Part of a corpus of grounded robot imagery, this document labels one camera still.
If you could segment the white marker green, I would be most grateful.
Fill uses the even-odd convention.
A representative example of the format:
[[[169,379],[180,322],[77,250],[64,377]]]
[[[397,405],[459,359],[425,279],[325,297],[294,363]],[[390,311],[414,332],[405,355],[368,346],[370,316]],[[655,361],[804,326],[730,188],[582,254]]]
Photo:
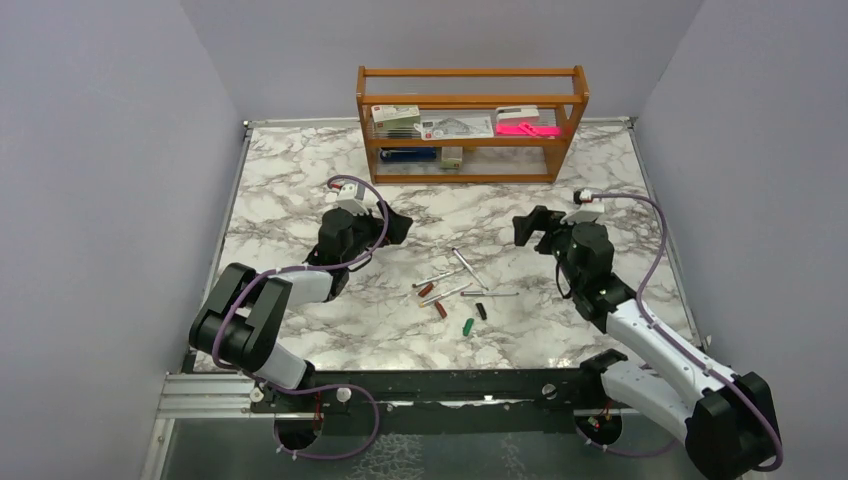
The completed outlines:
[[[468,273],[476,280],[476,282],[484,289],[489,290],[487,283],[482,279],[476,269],[471,265],[471,263],[465,258],[465,256],[460,252],[459,249],[453,247],[451,249],[454,256],[458,259],[461,265],[468,271]]]

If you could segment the white marker black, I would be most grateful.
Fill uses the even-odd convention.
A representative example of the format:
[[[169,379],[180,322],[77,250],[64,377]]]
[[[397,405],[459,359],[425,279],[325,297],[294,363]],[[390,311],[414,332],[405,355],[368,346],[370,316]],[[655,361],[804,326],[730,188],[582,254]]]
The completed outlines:
[[[518,296],[519,292],[503,292],[503,291],[470,291],[465,290],[460,293],[463,297],[514,297]]]

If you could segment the black pen cap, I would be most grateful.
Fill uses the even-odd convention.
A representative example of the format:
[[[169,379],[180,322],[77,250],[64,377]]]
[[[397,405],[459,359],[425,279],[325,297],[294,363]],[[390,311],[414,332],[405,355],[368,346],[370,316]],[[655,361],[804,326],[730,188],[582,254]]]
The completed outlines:
[[[487,311],[486,311],[486,309],[485,309],[484,305],[483,305],[482,303],[477,302],[477,303],[475,304],[475,307],[476,307],[476,310],[478,311],[478,314],[479,314],[480,318],[481,318],[482,320],[487,320],[487,319],[488,319],[488,314],[487,314]]]

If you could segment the green pen cap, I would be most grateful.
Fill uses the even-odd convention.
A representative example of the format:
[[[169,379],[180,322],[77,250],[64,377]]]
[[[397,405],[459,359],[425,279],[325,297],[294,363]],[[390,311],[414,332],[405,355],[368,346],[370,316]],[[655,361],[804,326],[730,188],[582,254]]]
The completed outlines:
[[[472,331],[472,328],[473,328],[473,325],[474,325],[474,321],[475,321],[475,319],[474,319],[474,318],[468,318],[468,319],[465,321],[465,323],[464,323],[464,325],[463,325],[463,328],[462,328],[462,334],[463,334],[464,336],[469,336],[469,335],[470,335],[470,333],[471,333],[471,331]]]

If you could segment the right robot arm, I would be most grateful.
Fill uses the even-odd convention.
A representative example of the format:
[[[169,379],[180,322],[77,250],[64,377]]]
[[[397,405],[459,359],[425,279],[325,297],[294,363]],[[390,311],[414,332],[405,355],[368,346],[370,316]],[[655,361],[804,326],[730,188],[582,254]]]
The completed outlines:
[[[598,212],[567,214],[535,207],[512,220],[514,243],[539,232],[535,251],[556,261],[577,312],[642,360],[642,369],[610,351],[583,362],[579,398],[637,410],[680,442],[708,479],[735,479],[779,466],[782,442],[771,390],[758,374],[716,362],[659,319],[613,271],[615,250]]]

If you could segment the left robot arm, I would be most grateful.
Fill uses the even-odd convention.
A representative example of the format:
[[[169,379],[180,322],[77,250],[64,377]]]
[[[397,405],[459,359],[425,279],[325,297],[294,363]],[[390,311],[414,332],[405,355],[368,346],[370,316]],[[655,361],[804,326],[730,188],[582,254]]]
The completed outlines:
[[[335,299],[356,264],[367,264],[374,249],[404,242],[412,218],[384,201],[378,206],[380,216],[339,207],[325,212],[317,243],[301,265],[266,272],[238,262],[226,266],[189,330],[189,345],[221,368],[276,385],[276,396],[288,409],[309,406],[314,367],[279,344],[284,315],[290,307]]]

